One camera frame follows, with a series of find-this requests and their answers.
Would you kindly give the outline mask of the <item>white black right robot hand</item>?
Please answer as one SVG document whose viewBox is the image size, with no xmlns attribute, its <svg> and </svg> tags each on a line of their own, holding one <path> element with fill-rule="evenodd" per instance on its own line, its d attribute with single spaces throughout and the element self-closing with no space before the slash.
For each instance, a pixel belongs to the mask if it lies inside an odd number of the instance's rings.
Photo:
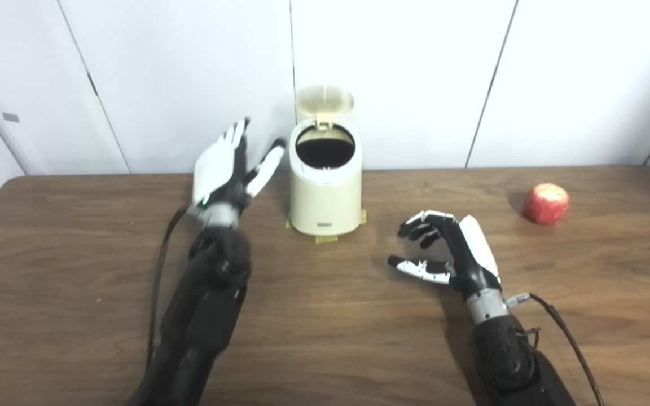
<svg viewBox="0 0 650 406">
<path fill-rule="evenodd" d="M 450 261 L 412 261 L 390 256 L 388 265 L 400 272 L 431 283 L 449 285 L 464 299 L 487 289 L 502 290 L 493 253 L 473 216 L 456 219 L 443 211 L 420 211 L 400 225 L 398 236 L 420 241 L 422 249 L 444 240 L 452 257 Z"/>
</svg>

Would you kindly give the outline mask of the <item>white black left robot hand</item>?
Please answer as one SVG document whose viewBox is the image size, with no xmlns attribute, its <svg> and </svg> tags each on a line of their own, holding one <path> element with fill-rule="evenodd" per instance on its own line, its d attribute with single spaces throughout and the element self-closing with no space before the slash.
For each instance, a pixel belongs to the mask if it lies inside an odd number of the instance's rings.
<svg viewBox="0 0 650 406">
<path fill-rule="evenodd" d="M 250 118 L 232 124 L 196 160 L 192 183 L 192 206 L 206 210 L 229 204 L 247 208 L 278 169 L 286 153 L 286 141 L 276 139 L 252 169 L 248 168 L 246 133 Z"/>
</svg>

